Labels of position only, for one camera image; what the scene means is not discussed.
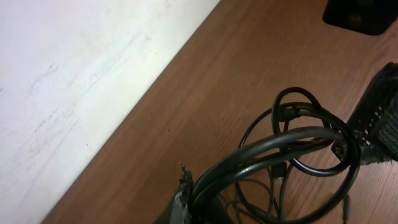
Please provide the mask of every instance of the wire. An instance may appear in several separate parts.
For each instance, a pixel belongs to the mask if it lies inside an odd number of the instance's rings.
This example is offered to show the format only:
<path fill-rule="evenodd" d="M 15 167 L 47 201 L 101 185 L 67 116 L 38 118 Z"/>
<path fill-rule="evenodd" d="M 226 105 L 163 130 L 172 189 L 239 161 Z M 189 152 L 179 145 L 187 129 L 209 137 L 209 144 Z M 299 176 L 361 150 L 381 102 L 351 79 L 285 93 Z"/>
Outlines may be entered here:
<path fill-rule="evenodd" d="M 280 102 L 283 97 L 290 93 L 300 93 L 306 96 L 311 103 L 293 102 L 281 104 Z M 270 114 L 272 116 L 272 130 L 274 134 L 254 143 L 245 145 L 246 139 L 254 127 Z M 301 116 L 318 118 L 322 121 L 323 127 L 313 126 L 289 129 L 289 121 Z M 280 131 L 279 122 L 285 123 L 283 132 Z M 307 166 L 299 161 L 300 156 L 326 148 L 333 142 L 343 144 L 348 149 L 347 154 L 338 165 L 328 169 L 317 169 Z M 263 152 L 267 152 L 275 148 L 279 148 L 279 152 L 260 158 L 256 157 Z M 360 150 L 353 136 L 353 132 L 342 120 L 323 109 L 316 98 L 307 90 L 298 87 L 288 88 L 277 95 L 271 109 L 263 112 L 249 126 L 239 143 L 238 150 L 234 151 L 222 161 L 208 169 L 197 180 L 189 201 L 190 212 L 193 217 L 202 216 L 209 201 L 224 188 L 234 184 L 235 200 L 228 203 L 228 205 L 232 205 L 235 208 L 238 223 L 242 222 L 239 217 L 240 213 L 251 217 L 259 223 L 311 223 L 335 208 L 337 204 L 346 197 L 348 190 L 351 188 L 358 174 L 359 158 Z M 274 196 L 274 179 L 269 168 L 284 161 L 289 161 L 290 164 L 286 170 L 280 187 L 280 205 L 278 206 Z M 343 172 L 347 168 L 348 173 L 340 188 L 326 204 L 322 205 L 309 215 L 297 220 L 285 220 L 284 195 L 287 180 L 294 167 L 308 175 L 317 177 L 333 176 Z M 266 186 L 259 180 L 246 178 L 248 175 L 263 169 L 266 169 L 270 175 L 270 187 Z M 268 201 L 267 211 L 248 202 L 239 185 L 242 181 L 259 184 L 268 192 L 270 199 Z M 239 207 L 239 204 L 242 204 L 246 211 L 242 210 Z M 272 215 L 273 208 L 275 208 L 276 216 Z"/>

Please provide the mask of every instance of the white wall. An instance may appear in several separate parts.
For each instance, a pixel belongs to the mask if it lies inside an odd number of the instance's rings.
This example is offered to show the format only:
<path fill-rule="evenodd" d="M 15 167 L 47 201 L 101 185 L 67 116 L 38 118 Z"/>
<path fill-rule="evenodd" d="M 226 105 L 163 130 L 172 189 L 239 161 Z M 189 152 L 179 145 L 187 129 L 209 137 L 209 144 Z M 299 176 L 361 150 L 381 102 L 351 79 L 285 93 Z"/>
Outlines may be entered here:
<path fill-rule="evenodd" d="M 46 216 L 217 2 L 0 2 L 0 223 Z"/>

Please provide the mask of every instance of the wooden table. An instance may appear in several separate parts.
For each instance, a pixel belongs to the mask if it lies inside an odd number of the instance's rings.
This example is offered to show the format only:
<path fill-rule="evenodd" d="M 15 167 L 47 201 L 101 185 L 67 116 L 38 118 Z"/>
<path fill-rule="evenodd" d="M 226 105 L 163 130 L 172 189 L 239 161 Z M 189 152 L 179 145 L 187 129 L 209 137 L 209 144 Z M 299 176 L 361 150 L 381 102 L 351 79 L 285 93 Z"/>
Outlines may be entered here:
<path fill-rule="evenodd" d="M 398 62 L 398 24 L 380 36 L 359 34 L 325 24 L 325 5 L 326 0 L 221 1 L 44 223 L 150 223 L 176 188 L 178 162 L 197 178 L 236 150 L 248 125 L 284 88 L 308 89 L 347 120 L 373 75 L 387 62 Z M 251 139 L 270 133 L 265 121 Z M 317 167 L 337 162 L 326 149 L 303 161 Z M 319 207 L 342 178 L 294 170 L 288 219 Z M 362 167 L 350 191 L 349 223 L 396 223 L 397 182 L 396 163 Z M 319 221 L 340 222 L 341 205 Z"/>

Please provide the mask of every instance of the cable bundle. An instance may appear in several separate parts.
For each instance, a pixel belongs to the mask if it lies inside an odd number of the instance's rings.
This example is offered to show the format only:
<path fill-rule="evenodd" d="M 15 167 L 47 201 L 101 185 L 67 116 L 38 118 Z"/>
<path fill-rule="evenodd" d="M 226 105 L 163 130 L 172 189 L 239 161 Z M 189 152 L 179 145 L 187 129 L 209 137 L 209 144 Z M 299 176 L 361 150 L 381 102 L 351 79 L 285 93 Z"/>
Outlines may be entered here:
<path fill-rule="evenodd" d="M 293 102 L 281 104 L 280 102 L 283 97 L 289 93 L 303 94 L 311 103 Z M 274 135 L 245 145 L 246 139 L 254 127 L 269 114 L 272 116 L 272 130 Z M 323 127 L 309 126 L 289 129 L 289 121 L 301 116 L 318 118 L 322 120 Z M 279 128 L 279 122 L 285 123 L 282 132 Z M 307 138 L 312 138 L 312 140 L 303 141 L 303 139 Z M 326 148 L 333 142 L 341 144 L 348 149 L 346 155 L 344 155 L 344 158 L 342 158 L 338 165 L 329 169 L 317 169 L 309 167 L 299 161 L 300 156 Z M 256 157 L 263 152 L 275 148 L 279 148 L 279 152 Z M 236 198 L 233 202 L 230 202 L 229 205 L 234 205 L 237 220 L 240 223 L 241 219 L 239 214 L 241 213 L 251 217 L 258 223 L 296 224 L 314 222 L 337 206 L 347 195 L 359 171 L 360 153 L 361 151 L 359 150 L 352 131 L 342 120 L 323 109 L 317 99 L 307 90 L 298 87 L 288 88 L 278 94 L 271 109 L 261 114 L 250 125 L 239 144 L 239 149 L 208 169 L 197 180 L 189 202 L 190 212 L 192 215 L 199 217 L 203 214 L 210 200 L 217 196 L 217 194 L 227 186 L 234 184 Z M 284 174 L 278 205 L 274 197 L 274 184 L 270 168 L 285 161 L 289 161 L 290 165 Z M 307 216 L 297 220 L 287 221 L 284 215 L 284 194 L 286 183 L 293 167 L 308 175 L 317 177 L 333 176 L 343 172 L 346 168 L 349 168 L 349 171 L 340 188 L 327 203 Z M 263 169 L 266 169 L 270 175 L 270 187 L 259 180 L 245 178 Z M 239 182 L 242 181 L 255 182 L 268 191 L 270 194 L 268 211 L 258 208 L 246 200 L 239 186 Z M 246 211 L 239 208 L 238 205 L 240 203 L 246 208 Z M 276 216 L 272 215 L 273 208 L 276 210 Z"/>

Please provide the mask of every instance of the wood grain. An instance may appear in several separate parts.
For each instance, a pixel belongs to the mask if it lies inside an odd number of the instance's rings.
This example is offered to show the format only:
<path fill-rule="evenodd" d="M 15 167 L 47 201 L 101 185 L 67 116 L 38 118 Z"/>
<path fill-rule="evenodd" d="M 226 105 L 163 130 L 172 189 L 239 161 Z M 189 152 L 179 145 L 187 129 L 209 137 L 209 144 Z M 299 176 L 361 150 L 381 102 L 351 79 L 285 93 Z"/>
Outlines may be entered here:
<path fill-rule="evenodd" d="M 377 37 L 329 26 L 321 20 L 325 5 L 325 0 L 221 1 L 44 223 L 150 223 L 175 190 L 178 162 L 197 178 L 236 149 L 248 125 L 284 88 L 308 89 L 347 120 L 371 77 L 387 62 L 398 62 L 398 25 Z M 270 133 L 265 121 L 251 139 Z M 303 161 L 317 167 L 336 163 L 327 150 Z M 349 223 L 396 223 L 396 167 L 361 169 L 350 192 Z M 342 178 L 294 170 L 288 218 L 316 209 Z M 319 221 L 340 222 L 339 208 Z"/>

